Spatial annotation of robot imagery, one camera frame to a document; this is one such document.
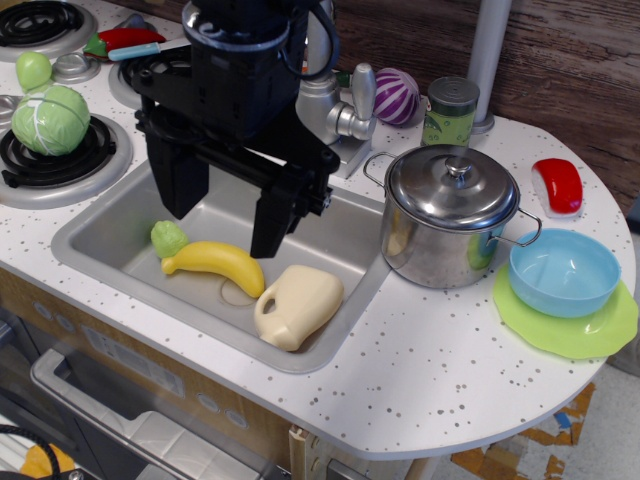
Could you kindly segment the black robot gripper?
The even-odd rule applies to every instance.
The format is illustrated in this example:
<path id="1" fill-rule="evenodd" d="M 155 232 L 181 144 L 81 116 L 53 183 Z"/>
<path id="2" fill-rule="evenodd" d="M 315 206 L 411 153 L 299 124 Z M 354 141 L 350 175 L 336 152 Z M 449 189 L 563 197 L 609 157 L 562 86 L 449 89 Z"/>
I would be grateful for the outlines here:
<path id="1" fill-rule="evenodd" d="M 250 254 L 273 258 L 302 216 L 322 211 L 339 165 L 295 111 L 305 40 L 190 48 L 188 76 L 132 78 L 161 201 L 182 219 L 208 193 L 210 166 L 258 186 Z"/>

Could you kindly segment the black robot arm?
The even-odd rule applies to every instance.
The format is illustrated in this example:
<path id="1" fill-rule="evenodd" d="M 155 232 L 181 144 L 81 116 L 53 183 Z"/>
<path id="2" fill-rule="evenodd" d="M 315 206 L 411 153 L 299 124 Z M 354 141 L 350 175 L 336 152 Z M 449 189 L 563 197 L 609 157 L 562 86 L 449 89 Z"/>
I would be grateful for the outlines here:
<path id="1" fill-rule="evenodd" d="M 296 111 L 310 17 L 337 49 L 317 1 L 192 1 L 182 12 L 189 74 L 142 70 L 132 80 L 163 205 L 184 217 L 208 193 L 211 167 L 257 186 L 257 259 L 275 256 L 301 218 L 323 212 L 340 165 Z"/>

